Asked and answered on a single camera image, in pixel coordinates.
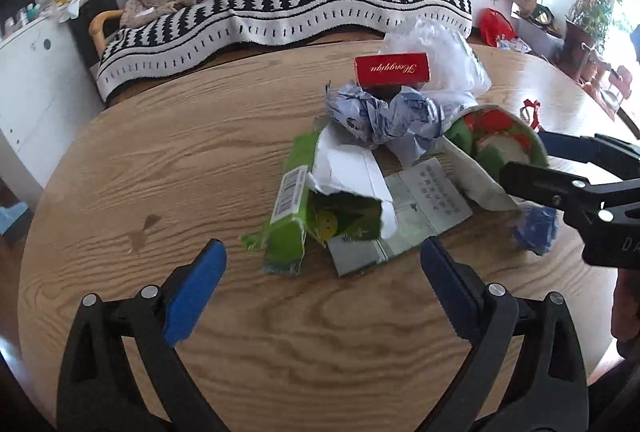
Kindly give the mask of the red cigarette box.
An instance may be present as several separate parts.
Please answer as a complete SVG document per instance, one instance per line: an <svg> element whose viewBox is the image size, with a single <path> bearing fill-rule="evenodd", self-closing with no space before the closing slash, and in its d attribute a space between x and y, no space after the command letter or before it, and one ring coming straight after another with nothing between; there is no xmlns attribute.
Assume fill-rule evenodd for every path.
<svg viewBox="0 0 640 432"><path fill-rule="evenodd" d="M357 82L362 88L375 86L418 86L431 78L424 52L372 54L354 59Z"/></svg>

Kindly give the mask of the small blue crumpled wrapper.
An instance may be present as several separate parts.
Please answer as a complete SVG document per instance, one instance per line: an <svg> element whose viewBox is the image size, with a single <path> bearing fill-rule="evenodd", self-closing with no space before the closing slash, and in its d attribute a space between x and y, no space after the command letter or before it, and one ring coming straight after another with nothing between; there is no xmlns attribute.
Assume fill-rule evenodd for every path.
<svg viewBox="0 0 640 432"><path fill-rule="evenodd" d="M513 236L520 249L544 256L552 248L558 227L558 211L554 207L526 205Z"/></svg>

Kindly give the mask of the red ribbon bow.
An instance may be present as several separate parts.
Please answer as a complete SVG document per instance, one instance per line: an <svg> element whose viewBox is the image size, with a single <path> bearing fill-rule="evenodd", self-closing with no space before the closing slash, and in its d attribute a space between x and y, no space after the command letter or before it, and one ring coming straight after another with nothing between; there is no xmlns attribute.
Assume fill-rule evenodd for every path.
<svg viewBox="0 0 640 432"><path fill-rule="evenodd" d="M520 109L521 120L534 132L542 131L539 120L540 102L538 100L525 99Z"/></svg>

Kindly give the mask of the colourful paper bowl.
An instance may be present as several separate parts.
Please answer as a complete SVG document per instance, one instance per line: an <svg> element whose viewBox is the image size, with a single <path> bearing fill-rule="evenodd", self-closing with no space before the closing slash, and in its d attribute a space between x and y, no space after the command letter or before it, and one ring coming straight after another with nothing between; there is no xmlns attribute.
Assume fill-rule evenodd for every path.
<svg viewBox="0 0 640 432"><path fill-rule="evenodd" d="M515 211L521 202L499 184L509 162L547 167L548 153L538 134L496 104L462 111L436 141L449 160L459 189L485 210Z"/></svg>

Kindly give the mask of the potted green plant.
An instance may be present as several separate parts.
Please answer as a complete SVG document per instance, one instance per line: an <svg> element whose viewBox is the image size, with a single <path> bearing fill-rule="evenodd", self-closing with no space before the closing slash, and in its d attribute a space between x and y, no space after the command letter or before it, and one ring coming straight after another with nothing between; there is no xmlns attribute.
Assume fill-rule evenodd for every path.
<svg viewBox="0 0 640 432"><path fill-rule="evenodd" d="M573 80L582 76L590 51L602 51L615 5L620 0L575 0L566 17L559 68Z"/></svg>

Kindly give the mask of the clear plastic bag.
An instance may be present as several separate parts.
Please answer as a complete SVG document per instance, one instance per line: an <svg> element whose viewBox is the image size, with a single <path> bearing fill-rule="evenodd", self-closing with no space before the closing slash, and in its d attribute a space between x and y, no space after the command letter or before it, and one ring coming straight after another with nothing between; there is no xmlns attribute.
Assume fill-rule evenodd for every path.
<svg viewBox="0 0 640 432"><path fill-rule="evenodd" d="M433 19L411 17L387 33L381 54L424 52L430 79L421 92L446 103L475 104L491 88L484 64L464 36Z"/></svg>

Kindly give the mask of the red plastic bag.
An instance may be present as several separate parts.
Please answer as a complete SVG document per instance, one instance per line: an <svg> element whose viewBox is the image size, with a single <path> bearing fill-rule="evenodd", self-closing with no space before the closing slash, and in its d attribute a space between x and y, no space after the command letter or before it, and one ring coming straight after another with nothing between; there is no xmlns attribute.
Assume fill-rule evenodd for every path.
<svg viewBox="0 0 640 432"><path fill-rule="evenodd" d="M499 40L514 40L516 33L510 21L498 10L485 8L478 17L477 28L483 42L497 47Z"/></svg>

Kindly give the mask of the crumpled blue white wrapper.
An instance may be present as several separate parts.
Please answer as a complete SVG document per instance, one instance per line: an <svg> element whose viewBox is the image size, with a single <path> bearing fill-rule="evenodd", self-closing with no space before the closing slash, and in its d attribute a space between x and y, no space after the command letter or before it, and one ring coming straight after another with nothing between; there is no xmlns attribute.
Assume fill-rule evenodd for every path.
<svg viewBox="0 0 640 432"><path fill-rule="evenodd" d="M419 161L450 126L437 101L408 86L385 101L352 82L326 84L326 112L366 147L385 146L404 167Z"/></svg>

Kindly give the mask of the green cardboard box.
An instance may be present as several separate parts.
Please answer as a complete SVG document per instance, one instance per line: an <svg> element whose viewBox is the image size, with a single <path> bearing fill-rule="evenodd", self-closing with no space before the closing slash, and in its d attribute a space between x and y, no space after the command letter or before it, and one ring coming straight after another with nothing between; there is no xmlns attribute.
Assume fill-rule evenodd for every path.
<svg viewBox="0 0 640 432"><path fill-rule="evenodd" d="M339 236L356 241L381 238L380 224L374 220L381 209L374 201L347 193L322 196L307 186L320 131L293 140L269 217L260 229L241 238L244 248L265 252L262 270L267 274L297 276L308 237L323 247Z"/></svg>

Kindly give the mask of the white cabinet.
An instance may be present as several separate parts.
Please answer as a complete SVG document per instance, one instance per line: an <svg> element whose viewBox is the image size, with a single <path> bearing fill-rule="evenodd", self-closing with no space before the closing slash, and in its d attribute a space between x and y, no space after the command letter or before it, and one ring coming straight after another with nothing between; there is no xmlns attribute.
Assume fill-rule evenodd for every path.
<svg viewBox="0 0 640 432"><path fill-rule="evenodd" d="M1 179L34 209L58 162L103 111L72 32L40 17L1 42Z"/></svg>

